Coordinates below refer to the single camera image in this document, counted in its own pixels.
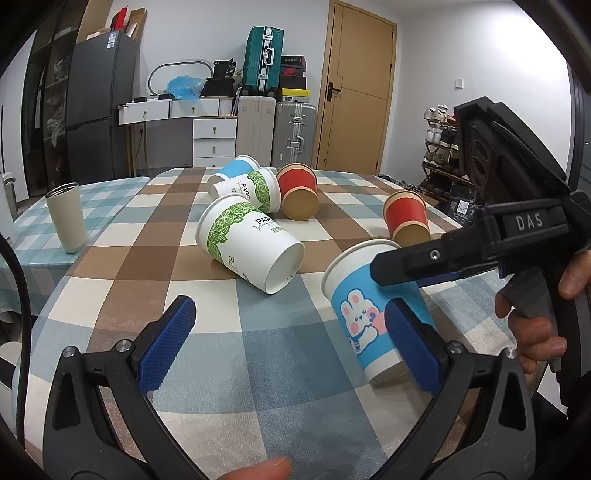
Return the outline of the left hand thumb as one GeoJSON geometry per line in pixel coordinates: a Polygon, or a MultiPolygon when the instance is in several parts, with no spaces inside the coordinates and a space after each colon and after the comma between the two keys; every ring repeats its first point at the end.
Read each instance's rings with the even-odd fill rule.
{"type": "Polygon", "coordinates": [[[233,470],[222,475],[218,480],[287,480],[290,478],[290,473],[290,460],[277,457],[233,470]]]}

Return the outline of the right hand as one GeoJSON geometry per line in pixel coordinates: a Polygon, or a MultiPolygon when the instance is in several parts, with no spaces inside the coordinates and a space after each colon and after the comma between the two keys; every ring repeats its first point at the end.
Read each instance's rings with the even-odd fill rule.
{"type": "MultiPolygon", "coordinates": [[[[565,300],[576,298],[590,283],[590,274],[590,251],[586,250],[578,253],[563,273],[558,285],[561,297],[565,300]]],[[[533,375],[539,362],[559,358],[566,351],[567,340],[553,332],[549,319],[523,317],[501,293],[495,297],[495,313],[499,318],[508,318],[526,375],[533,375]]]]}

